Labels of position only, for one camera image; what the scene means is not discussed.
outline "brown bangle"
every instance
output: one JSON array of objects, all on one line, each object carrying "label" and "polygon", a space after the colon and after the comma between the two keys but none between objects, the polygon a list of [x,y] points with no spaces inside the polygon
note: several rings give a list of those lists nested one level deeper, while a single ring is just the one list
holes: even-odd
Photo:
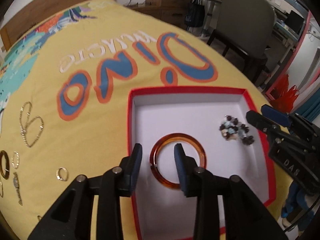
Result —
[{"label": "brown bangle", "polygon": [[[5,158],[5,174],[2,170],[2,156],[4,155],[4,158]],[[4,178],[4,179],[9,179],[9,171],[10,171],[10,163],[9,163],[9,157],[8,157],[8,154],[6,153],[6,151],[1,151],[0,152],[0,173],[1,173],[1,176]]]},{"label": "brown bangle", "polygon": [[150,168],[153,173],[153,176],[164,186],[168,188],[175,188],[179,189],[180,184],[173,183],[165,179],[159,172],[157,167],[157,155],[160,153],[161,149],[166,146],[168,143],[174,141],[184,141],[191,144],[196,151],[198,152],[200,158],[200,167],[206,168],[207,166],[207,158],[205,156],[205,152],[201,144],[192,136],[184,134],[184,133],[171,133],[166,136],[163,136],[159,139],[155,145],[153,146],[151,153],[150,153]]}]

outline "chair backrest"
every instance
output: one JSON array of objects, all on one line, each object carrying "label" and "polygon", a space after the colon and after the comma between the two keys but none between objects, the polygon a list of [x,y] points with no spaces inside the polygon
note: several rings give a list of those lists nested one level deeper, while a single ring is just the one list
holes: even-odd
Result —
[{"label": "chair backrest", "polygon": [[261,57],[275,14],[267,0],[222,0],[217,31],[251,57]]}]

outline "red plastic bag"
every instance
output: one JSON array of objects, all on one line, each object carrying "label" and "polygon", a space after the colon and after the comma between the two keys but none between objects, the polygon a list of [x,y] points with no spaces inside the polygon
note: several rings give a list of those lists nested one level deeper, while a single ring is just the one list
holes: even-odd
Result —
[{"label": "red plastic bag", "polygon": [[282,97],[289,88],[289,75],[284,75],[277,83],[277,85],[274,88],[273,94],[275,95],[275,98]]},{"label": "red plastic bag", "polygon": [[297,90],[297,86],[294,85],[292,88],[289,89],[289,91],[285,92],[283,96],[270,101],[270,104],[280,112],[290,113],[293,109],[293,103],[298,98],[299,93],[300,92],[299,90]]}]

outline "wooden headboard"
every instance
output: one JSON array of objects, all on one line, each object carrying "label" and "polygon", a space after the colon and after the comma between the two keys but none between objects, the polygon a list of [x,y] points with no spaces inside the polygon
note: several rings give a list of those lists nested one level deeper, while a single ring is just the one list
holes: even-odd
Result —
[{"label": "wooden headboard", "polygon": [[5,49],[8,49],[30,28],[51,15],[86,0],[33,0],[21,9],[1,30]]}]

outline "gold necklace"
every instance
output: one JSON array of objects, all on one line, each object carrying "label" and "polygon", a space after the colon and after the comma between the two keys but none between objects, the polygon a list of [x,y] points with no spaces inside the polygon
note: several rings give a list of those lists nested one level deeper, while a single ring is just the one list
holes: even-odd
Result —
[{"label": "gold necklace", "polygon": [[[24,108],[26,107],[26,105],[29,105],[29,110],[27,112],[27,120],[26,120],[26,124],[25,126],[23,127],[22,125],[22,113],[24,111]],[[32,109],[32,104],[31,102],[26,102],[24,103],[24,105],[21,107],[20,109],[20,116],[19,116],[19,122],[20,122],[20,131],[21,131],[21,135],[22,135],[22,138],[23,138],[23,141],[25,143],[25,145],[29,148],[31,148],[35,143],[36,141],[39,139],[39,137],[41,136],[42,134],[42,131],[43,131],[43,128],[44,128],[44,122],[43,122],[43,119],[40,117],[40,116],[36,116],[34,118],[32,118],[31,121],[29,121],[29,118],[30,118],[30,112],[31,112],[31,109]],[[28,131],[28,127],[37,119],[40,119],[41,121],[41,125],[40,125],[40,129],[39,129],[39,133],[36,137],[36,139],[31,143],[31,144],[28,144],[27,142],[27,138],[26,138],[26,134],[27,134],[27,131]]]}]

